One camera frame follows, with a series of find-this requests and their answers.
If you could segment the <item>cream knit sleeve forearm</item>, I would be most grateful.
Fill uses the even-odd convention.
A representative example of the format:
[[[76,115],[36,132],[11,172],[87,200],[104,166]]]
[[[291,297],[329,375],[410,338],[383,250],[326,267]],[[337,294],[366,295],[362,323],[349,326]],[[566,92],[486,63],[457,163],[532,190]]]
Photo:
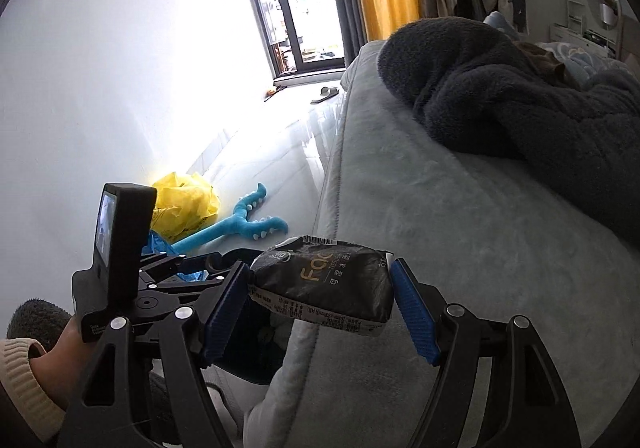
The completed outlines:
[[[54,439],[65,412],[38,383],[30,361],[47,353],[33,338],[1,341],[1,420],[4,429],[24,446]]]

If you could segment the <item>person's left hand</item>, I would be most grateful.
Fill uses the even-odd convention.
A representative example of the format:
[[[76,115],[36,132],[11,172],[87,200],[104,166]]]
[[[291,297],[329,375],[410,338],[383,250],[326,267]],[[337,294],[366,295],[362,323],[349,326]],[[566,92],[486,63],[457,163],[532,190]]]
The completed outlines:
[[[50,352],[29,360],[32,374],[47,396],[65,410],[96,343],[85,343],[76,316],[70,318]]]

